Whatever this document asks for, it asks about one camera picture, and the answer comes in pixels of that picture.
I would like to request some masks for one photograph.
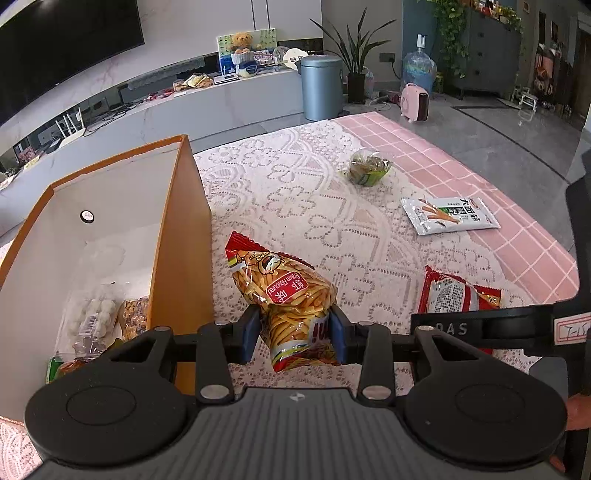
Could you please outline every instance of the television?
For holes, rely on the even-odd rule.
[[[137,0],[36,0],[0,27],[0,125],[61,82],[144,44]]]

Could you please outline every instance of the power outlet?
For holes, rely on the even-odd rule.
[[[396,54],[381,51],[379,53],[379,61],[383,63],[394,63],[396,61]]]

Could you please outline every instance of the cardboard box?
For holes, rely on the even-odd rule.
[[[91,223],[82,212],[92,213]],[[0,265],[0,416],[22,420],[45,380],[72,291],[150,295],[148,328],[213,319],[211,211],[186,135],[117,155],[50,185]],[[194,365],[177,386],[194,388]]]

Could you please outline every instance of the small stool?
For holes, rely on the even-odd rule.
[[[529,110],[529,109],[523,110],[524,105],[527,107],[530,107],[531,110]],[[534,117],[535,110],[537,108],[538,108],[538,98],[535,95],[532,95],[528,92],[522,92],[521,93],[521,100],[519,101],[519,112],[517,112],[517,115],[520,118],[519,126],[523,125],[523,120],[525,120],[526,122],[531,122]]]

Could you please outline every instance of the gray cabinet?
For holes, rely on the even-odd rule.
[[[462,60],[466,76],[454,77],[452,84],[461,90],[511,91],[519,69],[521,34],[476,10],[469,9],[467,15],[462,37],[469,56]]]

